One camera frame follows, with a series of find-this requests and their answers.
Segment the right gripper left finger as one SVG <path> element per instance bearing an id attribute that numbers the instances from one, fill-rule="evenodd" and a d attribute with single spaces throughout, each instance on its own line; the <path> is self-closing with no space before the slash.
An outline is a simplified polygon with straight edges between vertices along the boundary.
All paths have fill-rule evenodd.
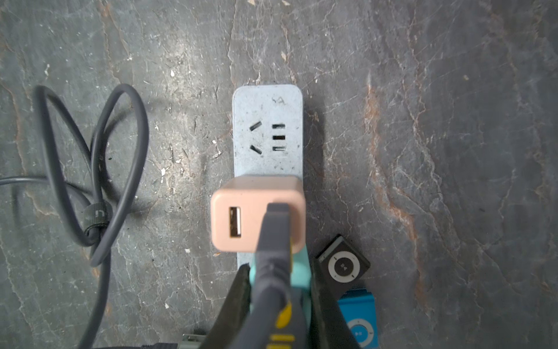
<path id="1" fill-rule="evenodd" d="M 221 311 L 200 348 L 228 348 L 241 331 L 250 309 L 249 272 L 249 264 L 238 269 Z"/>

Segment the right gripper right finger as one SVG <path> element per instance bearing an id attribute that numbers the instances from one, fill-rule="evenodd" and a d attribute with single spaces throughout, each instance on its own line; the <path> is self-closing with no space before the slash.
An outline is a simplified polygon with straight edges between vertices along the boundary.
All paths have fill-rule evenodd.
<path id="1" fill-rule="evenodd" d="M 317 260 L 310 262 L 310 348 L 359 349 Z"/>

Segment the teal USB charger adapter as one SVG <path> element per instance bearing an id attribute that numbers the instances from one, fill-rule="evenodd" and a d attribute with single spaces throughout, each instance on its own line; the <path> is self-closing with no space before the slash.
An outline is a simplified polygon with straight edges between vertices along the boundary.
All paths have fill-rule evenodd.
<path id="1" fill-rule="evenodd" d="M 292 253 L 288 242 L 258 244 L 250 270 L 248 336 L 278 342 L 282 337 L 303 342 L 311 319 L 310 262 L 307 251 Z"/>

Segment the pink USB charger adapter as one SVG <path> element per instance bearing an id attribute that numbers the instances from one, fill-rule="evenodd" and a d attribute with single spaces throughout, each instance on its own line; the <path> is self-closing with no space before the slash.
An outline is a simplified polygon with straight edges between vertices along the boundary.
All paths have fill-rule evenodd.
<path id="1" fill-rule="evenodd" d="M 234 177 L 211 199 L 213 245 L 222 252 L 255 252 L 269 204 L 287 204 L 294 253 L 306 244 L 306 199 L 295 176 Z"/>

